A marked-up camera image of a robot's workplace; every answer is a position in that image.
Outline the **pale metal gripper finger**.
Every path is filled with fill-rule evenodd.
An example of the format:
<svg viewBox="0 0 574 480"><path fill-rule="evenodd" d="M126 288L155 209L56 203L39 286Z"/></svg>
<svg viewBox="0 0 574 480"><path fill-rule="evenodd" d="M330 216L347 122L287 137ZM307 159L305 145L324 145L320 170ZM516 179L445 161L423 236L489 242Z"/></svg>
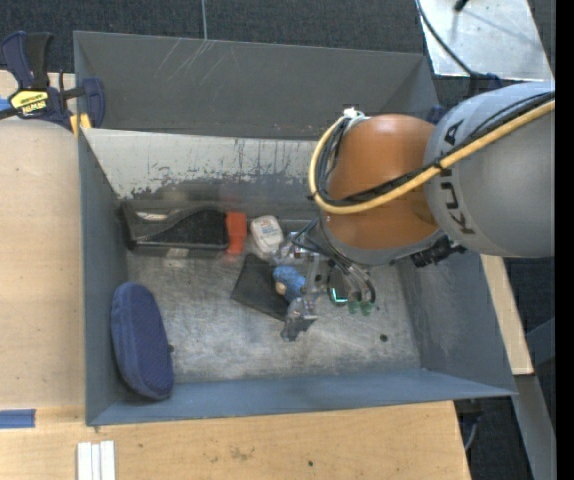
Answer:
<svg viewBox="0 0 574 480"><path fill-rule="evenodd" d="M287 308L281 338L290 342L296 341L299 334L306 332L317 320L318 315L314 312L313 305L304 298L296 298Z"/></svg>
<svg viewBox="0 0 574 480"><path fill-rule="evenodd" d="M313 255L312 251L294 244L292 241L285 241L272 253L272 265L274 267L296 267L309 262Z"/></svg>

